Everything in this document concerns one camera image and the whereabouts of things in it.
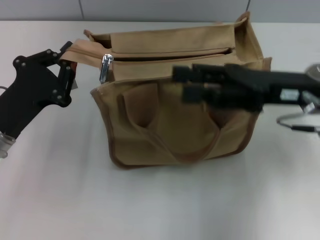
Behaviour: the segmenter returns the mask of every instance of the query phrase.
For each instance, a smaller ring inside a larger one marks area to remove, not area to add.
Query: metal zipper pull
[[[110,54],[105,54],[102,58],[101,72],[100,72],[100,83],[104,84],[107,82],[108,70],[110,64],[114,61],[114,57]]]

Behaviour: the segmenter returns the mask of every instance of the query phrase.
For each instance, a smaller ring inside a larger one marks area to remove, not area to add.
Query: metal connector
[[[310,78],[320,82],[320,64],[317,63],[309,66],[306,69],[305,74],[308,75]]]
[[[0,132],[0,159],[5,159],[8,156],[8,150],[15,142],[13,137]]]
[[[286,128],[289,128],[294,131],[302,131],[302,132],[309,132],[309,133],[317,133],[320,137],[320,126],[315,125],[308,125],[308,124],[289,124],[285,123],[287,120],[293,119],[303,119],[307,118],[310,115],[316,115],[320,113],[320,99],[313,95],[308,91],[303,91],[301,93],[303,101],[307,104],[305,107],[302,108],[303,112],[299,113],[292,113],[280,116],[276,119],[276,122]]]
[[[104,84],[107,82],[108,70],[110,64],[113,62],[114,57],[110,54],[105,54],[102,58],[101,72],[100,72],[100,83]]]

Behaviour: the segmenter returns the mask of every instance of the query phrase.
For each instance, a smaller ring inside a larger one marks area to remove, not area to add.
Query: white table
[[[94,33],[201,26],[154,22],[0,22],[0,85],[12,61]],[[320,62],[320,24],[253,24],[273,70]],[[265,107],[241,154],[135,170],[109,159],[90,95],[99,71],[80,64],[68,108],[45,108],[0,164],[1,240],[319,240],[320,140],[278,126],[298,107]]]

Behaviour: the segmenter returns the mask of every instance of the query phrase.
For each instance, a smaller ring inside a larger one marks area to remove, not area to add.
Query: tan canvas bag
[[[101,67],[111,54],[107,83],[92,90],[104,120],[109,153],[120,167],[191,164],[240,153],[258,113],[183,104],[174,65],[233,63],[270,70],[249,20],[170,30],[92,34],[62,59]]]

